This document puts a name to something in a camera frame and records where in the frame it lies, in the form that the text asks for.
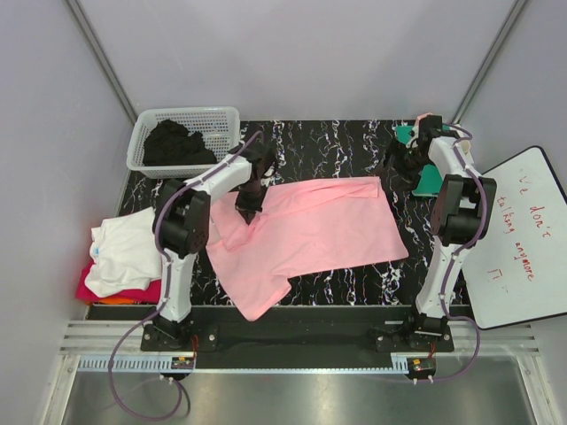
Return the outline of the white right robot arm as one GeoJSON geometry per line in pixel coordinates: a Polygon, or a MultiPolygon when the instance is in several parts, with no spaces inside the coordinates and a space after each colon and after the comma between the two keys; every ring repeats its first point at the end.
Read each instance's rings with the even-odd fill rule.
{"type": "Polygon", "coordinates": [[[426,166],[435,166],[442,185],[430,218],[433,253],[423,287],[411,313],[399,328],[378,330],[378,352],[451,352],[449,324],[454,287],[465,260],[487,234],[497,183],[484,177],[467,156],[470,132],[444,123],[439,115],[417,118],[406,144],[393,139],[383,164],[394,169],[411,188],[417,187],[426,166]]]}

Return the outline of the pink t shirt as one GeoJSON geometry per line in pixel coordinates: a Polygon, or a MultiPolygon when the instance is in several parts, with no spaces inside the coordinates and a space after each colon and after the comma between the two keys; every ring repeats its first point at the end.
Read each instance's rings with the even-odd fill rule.
{"type": "Polygon", "coordinates": [[[206,251],[220,285],[248,321],[281,301],[292,277],[408,256],[377,177],[272,186],[251,223],[229,193],[211,207],[206,251]]]}

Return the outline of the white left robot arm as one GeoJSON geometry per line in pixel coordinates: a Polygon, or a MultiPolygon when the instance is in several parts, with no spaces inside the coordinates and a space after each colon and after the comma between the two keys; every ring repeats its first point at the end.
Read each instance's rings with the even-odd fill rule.
{"type": "Polygon", "coordinates": [[[197,254],[209,239],[211,207],[233,189],[237,214],[249,225],[262,212],[275,170],[275,151],[264,145],[237,146],[211,170],[186,181],[167,183],[152,230],[162,260],[160,302],[144,325],[144,351],[182,351],[197,345],[191,328],[191,282],[197,254]]]}

